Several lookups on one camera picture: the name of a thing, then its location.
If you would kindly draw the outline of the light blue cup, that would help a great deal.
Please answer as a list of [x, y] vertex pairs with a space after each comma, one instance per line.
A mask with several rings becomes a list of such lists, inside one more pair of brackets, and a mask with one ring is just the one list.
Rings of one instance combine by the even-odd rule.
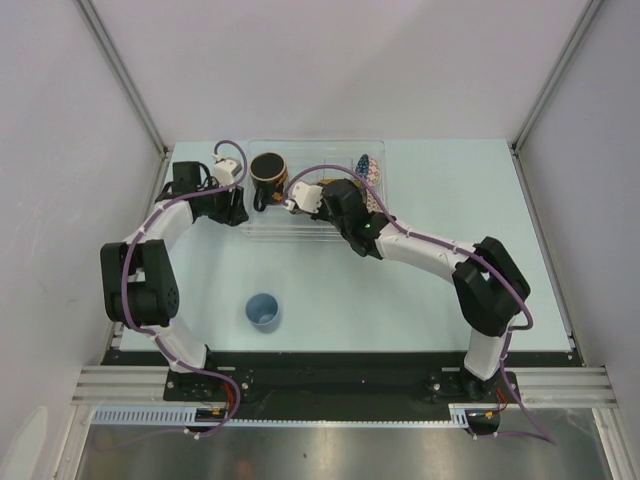
[[267, 293], [252, 296], [246, 303], [245, 315], [249, 323], [262, 333], [272, 333], [280, 324], [279, 304]]

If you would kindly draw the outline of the blue triangle pattern bowl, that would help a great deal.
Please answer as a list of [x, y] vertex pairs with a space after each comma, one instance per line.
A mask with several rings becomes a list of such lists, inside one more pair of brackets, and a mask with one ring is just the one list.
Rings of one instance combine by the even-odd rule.
[[360, 157], [355, 173], [370, 186], [378, 185], [382, 178], [379, 162], [368, 154]]

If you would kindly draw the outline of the brown lattice pattern bowl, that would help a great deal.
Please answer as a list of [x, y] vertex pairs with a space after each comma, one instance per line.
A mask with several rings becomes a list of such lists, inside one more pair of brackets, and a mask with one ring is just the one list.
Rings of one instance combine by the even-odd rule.
[[382, 213], [384, 210], [384, 203], [378, 200], [378, 197], [371, 192], [366, 193], [366, 207], [369, 212]]

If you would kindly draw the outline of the black skull mug red inside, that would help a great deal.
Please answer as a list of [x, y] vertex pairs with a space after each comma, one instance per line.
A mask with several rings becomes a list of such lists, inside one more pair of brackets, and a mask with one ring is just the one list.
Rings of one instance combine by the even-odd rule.
[[282, 156], [273, 152], [257, 155], [250, 163], [249, 173], [255, 189], [253, 208], [256, 212], [282, 203], [288, 181], [287, 165]]

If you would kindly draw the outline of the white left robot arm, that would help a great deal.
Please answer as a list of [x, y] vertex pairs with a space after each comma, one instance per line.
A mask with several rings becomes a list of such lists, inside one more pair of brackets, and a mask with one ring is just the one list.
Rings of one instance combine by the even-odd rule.
[[186, 387], [197, 398], [214, 397], [221, 376], [206, 366], [209, 349], [179, 316], [180, 293], [169, 252], [199, 218], [238, 226], [248, 220], [243, 166], [219, 158], [212, 168], [197, 161], [177, 162], [172, 179], [143, 224], [125, 240], [100, 250], [103, 298], [108, 318], [148, 337], [169, 361], [186, 373]]

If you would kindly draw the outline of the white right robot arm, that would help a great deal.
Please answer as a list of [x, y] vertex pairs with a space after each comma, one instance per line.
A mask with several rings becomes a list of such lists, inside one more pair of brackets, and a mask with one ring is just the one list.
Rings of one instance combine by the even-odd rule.
[[361, 188], [348, 179], [308, 185], [297, 182], [291, 200], [312, 219], [330, 223], [361, 257], [398, 261], [451, 283], [471, 327], [461, 388], [473, 401], [497, 389], [495, 376], [513, 319], [531, 288], [504, 247], [493, 237], [475, 244], [415, 232], [380, 210], [368, 209]]

